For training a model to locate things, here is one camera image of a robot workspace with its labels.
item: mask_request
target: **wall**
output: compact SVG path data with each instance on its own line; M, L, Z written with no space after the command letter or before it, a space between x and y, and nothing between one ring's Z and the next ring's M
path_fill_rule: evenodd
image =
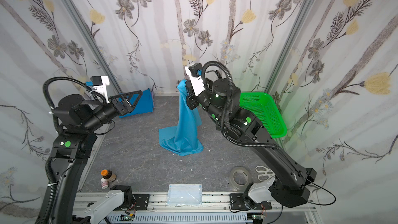
M41 206L44 165L57 137L42 84L55 76L85 82L103 72L60 0L0 3L0 218L25 223ZM73 93L87 97L70 82L52 83L49 90L55 104Z
M210 60L263 91L302 1L73 0L122 89L167 94L183 66Z
M397 26L396 0L316 0L272 88L326 224L396 223Z

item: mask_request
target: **brown bottle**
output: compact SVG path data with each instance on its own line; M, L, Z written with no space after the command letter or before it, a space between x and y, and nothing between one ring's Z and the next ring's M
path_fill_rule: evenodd
M113 182L116 179L116 174L106 169L101 172L101 176L108 182Z

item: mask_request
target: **hanging blue cloth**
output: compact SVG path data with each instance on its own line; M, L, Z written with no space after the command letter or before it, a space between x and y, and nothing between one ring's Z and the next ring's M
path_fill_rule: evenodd
M197 126L202 124L198 109L190 110L187 106L188 95L185 88L186 80L182 80L177 88L180 91L180 116L176 127L159 129L159 144L161 147L180 156L203 151L202 143L198 140Z

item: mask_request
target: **marble patterned surface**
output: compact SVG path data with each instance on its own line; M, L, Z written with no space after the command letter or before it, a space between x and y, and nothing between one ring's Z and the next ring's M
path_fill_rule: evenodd
M205 111L199 110L201 153L181 157L160 147L159 128L178 123L179 97L155 96L154 105L151 113L115 118L116 126L105 136L82 192L109 191L101 188L103 169L117 175L109 187L130 185L133 192L167 192L170 183L202 184L203 191L235 191L228 178L236 166L245 167L259 182L255 168L265 163L250 149L222 137Z

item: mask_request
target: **green basket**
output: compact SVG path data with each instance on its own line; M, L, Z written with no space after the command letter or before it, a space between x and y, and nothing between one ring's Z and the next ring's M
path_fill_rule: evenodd
M241 93L239 105L253 112L273 138L281 138L286 135L285 122L269 94L260 92Z

